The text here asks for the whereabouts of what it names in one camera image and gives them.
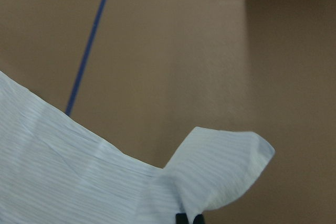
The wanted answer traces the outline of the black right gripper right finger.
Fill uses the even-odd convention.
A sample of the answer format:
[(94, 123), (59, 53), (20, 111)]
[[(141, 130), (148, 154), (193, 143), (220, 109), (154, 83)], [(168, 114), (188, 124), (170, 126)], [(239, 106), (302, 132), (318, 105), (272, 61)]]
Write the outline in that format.
[(205, 224), (205, 219), (204, 219), (203, 214), (197, 215), (193, 220), (193, 224)]

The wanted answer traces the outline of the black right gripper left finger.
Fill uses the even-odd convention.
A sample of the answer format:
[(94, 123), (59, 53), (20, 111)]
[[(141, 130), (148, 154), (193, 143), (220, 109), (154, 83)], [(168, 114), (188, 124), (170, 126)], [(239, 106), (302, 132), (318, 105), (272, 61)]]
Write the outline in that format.
[(175, 223), (176, 224), (188, 224), (188, 217), (186, 213), (177, 213), (175, 215)]

